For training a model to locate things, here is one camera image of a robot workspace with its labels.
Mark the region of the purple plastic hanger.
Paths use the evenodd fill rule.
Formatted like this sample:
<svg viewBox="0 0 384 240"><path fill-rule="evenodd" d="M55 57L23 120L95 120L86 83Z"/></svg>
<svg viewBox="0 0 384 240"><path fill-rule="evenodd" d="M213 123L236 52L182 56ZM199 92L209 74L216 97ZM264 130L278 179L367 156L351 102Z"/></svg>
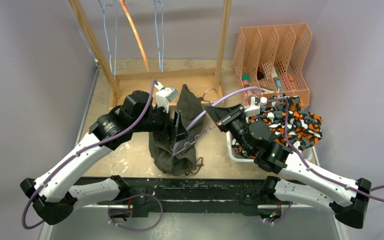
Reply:
<svg viewBox="0 0 384 240"><path fill-rule="evenodd" d="M209 107L215 107L217 105L219 105L220 103L224 102L225 100L235 96L235 95L238 95L240 93L244 93L246 91L251 91L251 90L256 90L258 93L260 92L263 92L264 90L261 88L261 87L258 87L258 86L250 86L250 87L245 87L245 88L241 88L241 89L238 89L236 91L233 91L223 97L221 97L220 99L218 99L216 102L214 103L211 103L209 105ZM189 123L186 127L186 130L189 131L201 118L203 118L205 115L207 114L207 111L206 110L203 110L200 114L198 114L193 120L191 123ZM171 155L174 157L176 156L177 154L179 154L180 152L184 151L186 149L186 147L182 148L181 150L179 151L176 151L177 150L177 147L178 147L179 143L176 142L173 146L173 149L172 149L172 153Z"/></svg>

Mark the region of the orange camouflage shorts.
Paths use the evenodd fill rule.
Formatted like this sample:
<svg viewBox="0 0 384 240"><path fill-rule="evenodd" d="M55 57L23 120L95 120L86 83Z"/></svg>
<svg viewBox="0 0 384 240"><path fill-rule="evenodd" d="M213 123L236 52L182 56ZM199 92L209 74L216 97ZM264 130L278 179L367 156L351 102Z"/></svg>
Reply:
<svg viewBox="0 0 384 240"><path fill-rule="evenodd" d="M322 139L321 116L302 109L299 96L281 94L270 98L272 102L260 108L260 114L251 116L247 123L265 122L274 132L274 141L285 146L287 142L302 152Z"/></svg>

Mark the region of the orange plastic hanger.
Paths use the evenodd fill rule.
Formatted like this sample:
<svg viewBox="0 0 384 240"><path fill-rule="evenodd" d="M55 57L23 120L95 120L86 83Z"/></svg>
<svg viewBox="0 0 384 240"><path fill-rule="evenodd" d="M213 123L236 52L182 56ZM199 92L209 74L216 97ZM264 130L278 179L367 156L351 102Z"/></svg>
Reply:
<svg viewBox="0 0 384 240"><path fill-rule="evenodd" d="M139 31L135 25L135 22L133 20L133 17L126 5L126 1L125 0L119 0L120 2L120 5L124 11L124 14L127 18L127 21L130 25L130 28L133 32L133 35L134 35L134 38L136 40L136 43L137 43L137 46L138 46L138 49L140 51L140 54L141 54L141 57L142 57L142 60L143 60L143 63L144 63L144 66L145 66L145 69L146 71L149 73L151 71L151 68L150 68L150 65L149 65L149 61L148 61L148 57L147 57L147 54L146 54L146 51L145 51L145 48L143 46L143 43L142 43L142 39L140 37L140 34L139 34Z"/></svg>

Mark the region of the light blue wire hanger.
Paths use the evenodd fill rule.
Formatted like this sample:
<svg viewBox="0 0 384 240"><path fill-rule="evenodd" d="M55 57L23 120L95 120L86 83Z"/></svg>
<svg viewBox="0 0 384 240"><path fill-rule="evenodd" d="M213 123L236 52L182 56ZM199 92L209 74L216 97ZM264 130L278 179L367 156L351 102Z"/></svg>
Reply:
<svg viewBox="0 0 384 240"><path fill-rule="evenodd" d="M112 76L115 77L118 54L119 7L115 0L99 0L98 4L102 14L102 26L108 53L109 68Z"/></svg>

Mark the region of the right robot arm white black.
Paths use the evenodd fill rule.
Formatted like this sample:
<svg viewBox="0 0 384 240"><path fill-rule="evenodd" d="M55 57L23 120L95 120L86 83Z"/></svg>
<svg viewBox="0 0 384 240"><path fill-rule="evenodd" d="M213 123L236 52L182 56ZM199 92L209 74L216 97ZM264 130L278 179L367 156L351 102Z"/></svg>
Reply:
<svg viewBox="0 0 384 240"><path fill-rule="evenodd" d="M298 202L325 209L341 223L362 229L368 208L371 182L346 178L325 170L275 141L264 120L248 123L245 108L205 106L221 132L230 133L259 168L274 173L264 182L260 196L268 204L276 200Z"/></svg>

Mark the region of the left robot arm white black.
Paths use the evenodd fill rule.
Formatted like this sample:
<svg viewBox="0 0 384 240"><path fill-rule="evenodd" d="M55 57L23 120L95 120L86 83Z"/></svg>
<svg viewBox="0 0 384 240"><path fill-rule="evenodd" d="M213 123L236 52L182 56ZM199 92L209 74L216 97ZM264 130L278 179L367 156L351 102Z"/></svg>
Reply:
<svg viewBox="0 0 384 240"><path fill-rule="evenodd" d="M77 181L100 159L128 142L134 133L161 134L165 140L178 142L188 137L181 112L170 117L170 103L178 96L173 87L156 93L136 90L121 105L113 107L92 124L80 142L57 165L42 176L26 178L20 183L41 220L55 225L74 210L84 206L115 202L126 203L130 196L128 184L118 175L102 181L78 185Z"/></svg>

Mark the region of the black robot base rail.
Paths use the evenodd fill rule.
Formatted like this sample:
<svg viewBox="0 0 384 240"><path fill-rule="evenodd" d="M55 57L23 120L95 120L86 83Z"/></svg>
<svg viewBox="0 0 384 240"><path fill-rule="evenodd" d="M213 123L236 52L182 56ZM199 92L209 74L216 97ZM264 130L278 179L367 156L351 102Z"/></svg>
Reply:
<svg viewBox="0 0 384 240"><path fill-rule="evenodd" d="M262 179L125 177L129 186L116 199L98 205L131 206L134 218L150 213L267 215L279 201Z"/></svg>

